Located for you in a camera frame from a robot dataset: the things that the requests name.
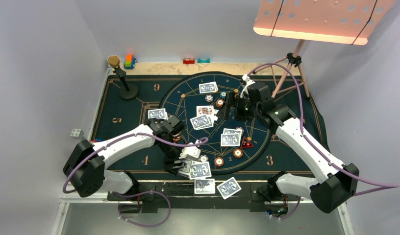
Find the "king of diamonds card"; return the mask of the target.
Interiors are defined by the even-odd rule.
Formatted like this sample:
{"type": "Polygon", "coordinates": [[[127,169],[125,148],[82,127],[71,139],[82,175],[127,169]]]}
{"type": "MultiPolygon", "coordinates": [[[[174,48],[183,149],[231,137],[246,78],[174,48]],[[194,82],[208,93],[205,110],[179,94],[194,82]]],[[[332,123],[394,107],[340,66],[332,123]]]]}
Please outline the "king of diamonds card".
{"type": "Polygon", "coordinates": [[[196,107],[196,116],[214,115],[214,107],[212,105],[204,105],[196,107]]]}

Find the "dealt card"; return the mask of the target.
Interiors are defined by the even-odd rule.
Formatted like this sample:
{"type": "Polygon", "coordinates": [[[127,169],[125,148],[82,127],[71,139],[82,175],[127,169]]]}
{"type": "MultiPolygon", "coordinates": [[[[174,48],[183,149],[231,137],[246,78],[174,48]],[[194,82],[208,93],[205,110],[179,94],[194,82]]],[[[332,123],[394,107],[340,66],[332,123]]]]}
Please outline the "dealt card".
{"type": "Polygon", "coordinates": [[[215,194],[215,179],[195,179],[194,194],[215,194]]]}
{"type": "Polygon", "coordinates": [[[238,193],[242,188],[234,177],[229,178],[223,183],[217,185],[217,190],[224,200],[238,193]]]}

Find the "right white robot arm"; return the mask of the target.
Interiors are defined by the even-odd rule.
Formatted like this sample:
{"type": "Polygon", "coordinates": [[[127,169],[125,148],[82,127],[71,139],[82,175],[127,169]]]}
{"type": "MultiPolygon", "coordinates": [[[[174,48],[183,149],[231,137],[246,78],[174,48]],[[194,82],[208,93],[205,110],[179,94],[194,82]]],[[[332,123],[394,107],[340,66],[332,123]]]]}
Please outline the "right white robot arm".
{"type": "Polygon", "coordinates": [[[322,212],[330,213],[356,195],[359,169],[354,164],[344,164],[316,142],[303,127],[303,115],[297,117],[286,105],[276,105],[265,83],[246,74],[241,83],[242,91],[228,92],[217,116],[226,120],[234,108],[236,121],[258,121],[286,142],[313,174],[308,178],[281,171],[268,180],[265,191],[257,191],[262,199],[271,202],[292,194],[310,199],[322,212]]]}

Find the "blue playing card deck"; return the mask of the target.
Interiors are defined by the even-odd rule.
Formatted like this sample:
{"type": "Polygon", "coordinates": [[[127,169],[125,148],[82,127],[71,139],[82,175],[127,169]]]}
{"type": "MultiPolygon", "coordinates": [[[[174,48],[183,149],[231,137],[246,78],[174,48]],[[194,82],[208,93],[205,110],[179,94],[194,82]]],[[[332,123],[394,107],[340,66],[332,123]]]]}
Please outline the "blue playing card deck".
{"type": "Polygon", "coordinates": [[[209,162],[195,162],[192,160],[185,160],[177,174],[190,180],[206,179],[212,176],[209,162]]]}

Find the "two of clubs card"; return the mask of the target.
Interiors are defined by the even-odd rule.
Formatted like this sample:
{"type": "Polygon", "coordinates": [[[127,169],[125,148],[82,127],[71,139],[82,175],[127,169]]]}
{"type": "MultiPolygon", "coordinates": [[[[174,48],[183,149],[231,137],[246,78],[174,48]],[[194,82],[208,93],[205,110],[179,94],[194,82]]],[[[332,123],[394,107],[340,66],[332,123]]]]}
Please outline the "two of clubs card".
{"type": "Polygon", "coordinates": [[[219,110],[217,110],[217,109],[213,110],[213,117],[212,117],[213,121],[217,121],[218,120],[218,117],[217,117],[218,112],[219,112],[219,110]]]}

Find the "orange poker chip stack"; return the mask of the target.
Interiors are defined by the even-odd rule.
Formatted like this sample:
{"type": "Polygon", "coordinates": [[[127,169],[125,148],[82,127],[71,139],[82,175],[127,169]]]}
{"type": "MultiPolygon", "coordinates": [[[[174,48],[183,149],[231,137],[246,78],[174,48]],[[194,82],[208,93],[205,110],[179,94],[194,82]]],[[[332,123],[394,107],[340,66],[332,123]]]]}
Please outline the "orange poker chip stack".
{"type": "Polygon", "coordinates": [[[214,160],[214,165],[215,166],[223,166],[224,160],[221,157],[216,157],[214,160]]]}

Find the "red dealer button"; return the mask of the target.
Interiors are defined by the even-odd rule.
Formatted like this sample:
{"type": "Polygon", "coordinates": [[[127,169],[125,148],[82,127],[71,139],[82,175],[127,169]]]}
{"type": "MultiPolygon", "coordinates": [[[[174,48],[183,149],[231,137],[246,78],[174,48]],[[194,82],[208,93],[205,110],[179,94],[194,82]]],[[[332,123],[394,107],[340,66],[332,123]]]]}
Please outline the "red dealer button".
{"type": "Polygon", "coordinates": [[[252,147],[254,147],[254,145],[251,143],[251,141],[247,137],[243,137],[240,147],[242,149],[245,149],[245,148],[252,148],[252,147]]]}

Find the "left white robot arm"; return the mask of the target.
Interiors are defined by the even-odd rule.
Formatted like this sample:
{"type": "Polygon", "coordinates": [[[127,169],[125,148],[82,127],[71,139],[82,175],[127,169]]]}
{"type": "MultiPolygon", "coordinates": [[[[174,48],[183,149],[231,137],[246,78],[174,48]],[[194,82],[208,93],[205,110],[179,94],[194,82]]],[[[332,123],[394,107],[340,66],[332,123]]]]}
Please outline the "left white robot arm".
{"type": "Polygon", "coordinates": [[[138,195],[138,181],[130,173],[108,168],[139,150],[158,146],[164,153],[164,171],[177,175],[188,152],[208,142],[207,137],[202,137],[195,143],[176,143],[174,140],[183,129],[182,120],[171,115],[167,119],[150,118],[135,129],[106,141],[80,141],[63,167],[66,176],[63,193],[77,192],[85,198],[97,191],[111,191],[125,200],[133,200],[138,195]]]}

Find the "pink chips seat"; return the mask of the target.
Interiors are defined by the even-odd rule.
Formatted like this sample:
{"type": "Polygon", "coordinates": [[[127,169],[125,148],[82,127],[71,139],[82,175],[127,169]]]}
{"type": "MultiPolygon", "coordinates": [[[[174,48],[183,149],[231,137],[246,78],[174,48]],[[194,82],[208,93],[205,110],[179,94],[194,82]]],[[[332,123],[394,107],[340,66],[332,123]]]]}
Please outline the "pink chips seat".
{"type": "Polygon", "coordinates": [[[207,94],[207,95],[205,96],[205,101],[206,101],[206,102],[211,103],[213,100],[214,100],[213,95],[207,94]]]}

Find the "dealt card seat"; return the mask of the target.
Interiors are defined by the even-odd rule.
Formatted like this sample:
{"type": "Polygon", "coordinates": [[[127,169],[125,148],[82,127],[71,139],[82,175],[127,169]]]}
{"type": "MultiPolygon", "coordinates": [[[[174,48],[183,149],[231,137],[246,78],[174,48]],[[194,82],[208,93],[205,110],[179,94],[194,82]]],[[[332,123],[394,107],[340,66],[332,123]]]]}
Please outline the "dealt card seat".
{"type": "Polygon", "coordinates": [[[167,112],[165,108],[162,109],[153,109],[148,110],[148,119],[156,118],[156,119],[166,119],[167,112]]]}
{"type": "Polygon", "coordinates": [[[238,134],[242,135],[243,134],[243,129],[242,128],[237,128],[237,129],[230,129],[230,128],[224,128],[223,129],[223,134],[238,134]]]}
{"type": "Polygon", "coordinates": [[[199,93],[200,94],[216,93],[217,91],[218,91],[218,86],[215,81],[199,84],[199,93]]]}

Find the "orange chips seat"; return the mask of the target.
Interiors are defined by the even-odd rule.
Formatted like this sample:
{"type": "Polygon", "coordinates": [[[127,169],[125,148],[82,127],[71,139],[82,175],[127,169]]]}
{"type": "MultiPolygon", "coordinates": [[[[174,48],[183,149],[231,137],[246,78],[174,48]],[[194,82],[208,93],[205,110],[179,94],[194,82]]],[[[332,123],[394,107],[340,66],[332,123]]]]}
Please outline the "orange chips seat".
{"type": "Polygon", "coordinates": [[[215,103],[216,107],[222,108],[225,104],[225,101],[223,99],[218,99],[215,103]]]}
{"type": "Polygon", "coordinates": [[[181,134],[173,135],[173,141],[174,142],[179,142],[180,140],[181,140],[181,134]]]}
{"type": "Polygon", "coordinates": [[[233,156],[237,159],[241,158],[243,156],[243,151],[240,148],[235,148],[233,150],[233,156]]]}

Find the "pink blue poker chip stack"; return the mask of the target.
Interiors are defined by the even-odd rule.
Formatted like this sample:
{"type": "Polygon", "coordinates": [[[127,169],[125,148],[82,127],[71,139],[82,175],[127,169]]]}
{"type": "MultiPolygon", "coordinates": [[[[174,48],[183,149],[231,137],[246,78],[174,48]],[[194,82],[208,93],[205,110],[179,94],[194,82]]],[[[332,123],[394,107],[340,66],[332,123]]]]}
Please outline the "pink blue poker chip stack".
{"type": "Polygon", "coordinates": [[[208,157],[206,155],[200,155],[199,161],[202,163],[208,162],[208,157]]]}

